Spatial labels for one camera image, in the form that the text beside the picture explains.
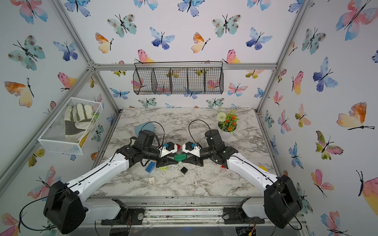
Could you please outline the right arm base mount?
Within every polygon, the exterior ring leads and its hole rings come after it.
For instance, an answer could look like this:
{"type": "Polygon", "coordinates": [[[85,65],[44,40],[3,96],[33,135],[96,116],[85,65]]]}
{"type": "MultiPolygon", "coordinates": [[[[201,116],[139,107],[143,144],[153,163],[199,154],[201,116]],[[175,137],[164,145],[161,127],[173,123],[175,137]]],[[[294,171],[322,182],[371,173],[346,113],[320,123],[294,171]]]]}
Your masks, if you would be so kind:
{"type": "Polygon", "coordinates": [[[264,224],[266,214],[262,199],[246,198],[235,206],[223,208],[225,224],[264,224]]]}

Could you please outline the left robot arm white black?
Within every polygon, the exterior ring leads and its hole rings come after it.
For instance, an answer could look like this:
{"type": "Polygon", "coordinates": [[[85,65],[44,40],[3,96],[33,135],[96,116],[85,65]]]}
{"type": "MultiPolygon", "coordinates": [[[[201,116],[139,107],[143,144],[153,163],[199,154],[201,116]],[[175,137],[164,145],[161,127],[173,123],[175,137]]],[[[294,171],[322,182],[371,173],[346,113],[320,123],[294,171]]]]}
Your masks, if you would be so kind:
{"type": "Polygon", "coordinates": [[[178,150],[177,144],[168,142],[155,147],[155,138],[154,132],[142,130],[134,143],[117,149],[111,158],[94,169],[67,183],[54,183],[49,190],[44,216],[64,235],[73,232],[82,223],[123,218],[126,206],[119,200],[102,204],[88,204],[86,200],[113,177],[143,159],[154,162],[156,167],[177,164],[173,159],[178,150]]]}

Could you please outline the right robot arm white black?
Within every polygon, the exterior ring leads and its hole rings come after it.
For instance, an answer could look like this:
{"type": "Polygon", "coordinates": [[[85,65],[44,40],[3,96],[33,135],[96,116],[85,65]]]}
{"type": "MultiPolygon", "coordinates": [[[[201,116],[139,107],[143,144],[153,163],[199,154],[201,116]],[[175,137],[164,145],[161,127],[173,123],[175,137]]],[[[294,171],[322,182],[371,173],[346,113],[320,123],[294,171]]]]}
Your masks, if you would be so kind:
{"type": "Polygon", "coordinates": [[[203,166],[203,160],[210,159],[248,180],[263,193],[264,215],[276,227],[283,229],[291,220],[297,219],[302,203],[289,177],[279,177],[250,162],[237,149],[226,146],[217,130],[205,132],[205,138],[207,147],[193,142],[183,144],[182,150],[188,155],[183,160],[185,163],[203,166]]]}

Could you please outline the green long lego brick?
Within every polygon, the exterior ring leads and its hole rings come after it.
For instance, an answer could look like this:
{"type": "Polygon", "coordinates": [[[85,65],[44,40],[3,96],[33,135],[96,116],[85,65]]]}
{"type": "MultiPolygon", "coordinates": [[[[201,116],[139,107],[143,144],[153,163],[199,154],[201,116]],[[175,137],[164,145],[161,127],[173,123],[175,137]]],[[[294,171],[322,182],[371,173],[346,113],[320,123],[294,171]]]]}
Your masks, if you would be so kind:
{"type": "Polygon", "coordinates": [[[186,153],[174,155],[174,160],[177,161],[177,162],[182,162],[186,158],[187,158],[186,153]]]}

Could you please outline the black small lego brick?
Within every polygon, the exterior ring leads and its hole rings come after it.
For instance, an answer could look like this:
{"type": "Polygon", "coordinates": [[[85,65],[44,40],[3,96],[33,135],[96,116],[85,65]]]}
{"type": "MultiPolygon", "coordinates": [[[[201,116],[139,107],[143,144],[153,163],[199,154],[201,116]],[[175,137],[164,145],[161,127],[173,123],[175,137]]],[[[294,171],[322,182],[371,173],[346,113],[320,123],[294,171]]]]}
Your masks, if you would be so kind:
{"type": "Polygon", "coordinates": [[[188,169],[185,168],[185,167],[183,167],[183,168],[180,170],[180,172],[181,172],[182,174],[184,174],[184,175],[187,173],[187,171],[188,171],[188,169]]]}

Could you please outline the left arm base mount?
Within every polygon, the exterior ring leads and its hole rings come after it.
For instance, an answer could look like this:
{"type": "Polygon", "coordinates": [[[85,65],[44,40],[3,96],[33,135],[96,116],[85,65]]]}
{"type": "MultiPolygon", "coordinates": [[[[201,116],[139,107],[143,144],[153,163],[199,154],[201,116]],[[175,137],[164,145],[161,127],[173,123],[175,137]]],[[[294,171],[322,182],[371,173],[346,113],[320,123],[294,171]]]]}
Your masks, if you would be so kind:
{"type": "Polygon", "coordinates": [[[143,218],[145,216],[144,208],[128,207],[124,202],[118,198],[111,199],[120,207],[120,211],[113,219],[105,219],[101,221],[101,225],[104,226],[118,226],[118,225],[142,225],[143,218]]]}

